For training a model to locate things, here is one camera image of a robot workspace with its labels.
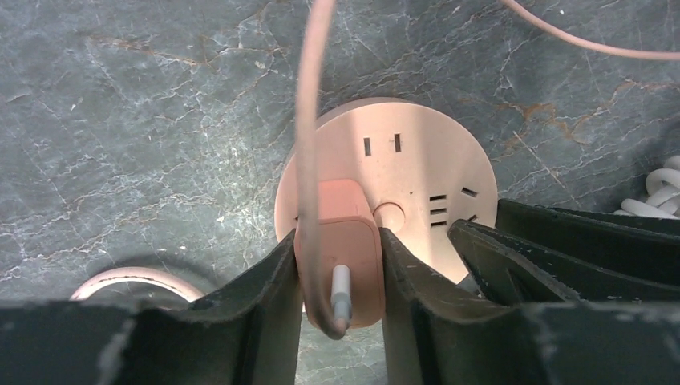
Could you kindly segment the small pink usb charger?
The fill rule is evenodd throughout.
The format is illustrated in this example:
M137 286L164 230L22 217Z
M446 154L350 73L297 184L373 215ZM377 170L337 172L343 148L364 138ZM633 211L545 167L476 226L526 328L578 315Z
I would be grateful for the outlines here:
M308 319L318 326L314 309L343 304L350 329L372 326L383 317L385 289L380 234L366 195L350 179L323 181L318 193L318 251L310 251L300 225L294 239Z

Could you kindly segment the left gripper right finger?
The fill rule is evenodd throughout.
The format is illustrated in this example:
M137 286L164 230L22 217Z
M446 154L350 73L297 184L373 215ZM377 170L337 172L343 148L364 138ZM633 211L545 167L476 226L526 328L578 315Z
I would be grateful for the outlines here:
M462 290L381 232L391 384L676 384L672 303L502 306Z

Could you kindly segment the pink round socket hub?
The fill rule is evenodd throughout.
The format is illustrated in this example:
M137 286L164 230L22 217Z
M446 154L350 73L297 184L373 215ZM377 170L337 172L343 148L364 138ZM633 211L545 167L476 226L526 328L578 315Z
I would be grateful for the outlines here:
M296 228L318 251L318 185L350 179L366 195L381 239L389 229L422 263L451 282L467 275L447 232L458 220L491 227L496 179L473 135L449 116L416 103L368 98L316 116L297 107L295 145L274 209L278 240Z

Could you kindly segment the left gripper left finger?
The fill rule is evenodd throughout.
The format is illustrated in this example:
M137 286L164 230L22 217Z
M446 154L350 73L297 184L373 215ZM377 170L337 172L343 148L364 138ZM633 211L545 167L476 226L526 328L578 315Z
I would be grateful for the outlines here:
M4 384L292 384L302 294L287 235L185 310L131 302L4 302Z

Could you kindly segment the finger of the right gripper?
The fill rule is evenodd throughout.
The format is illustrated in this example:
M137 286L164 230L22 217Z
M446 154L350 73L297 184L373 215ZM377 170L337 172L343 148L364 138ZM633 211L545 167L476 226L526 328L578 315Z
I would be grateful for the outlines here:
M633 278L679 285L679 221L498 201L496 228Z
M597 267L475 222L448 238L482 295L496 303L678 302L679 287Z

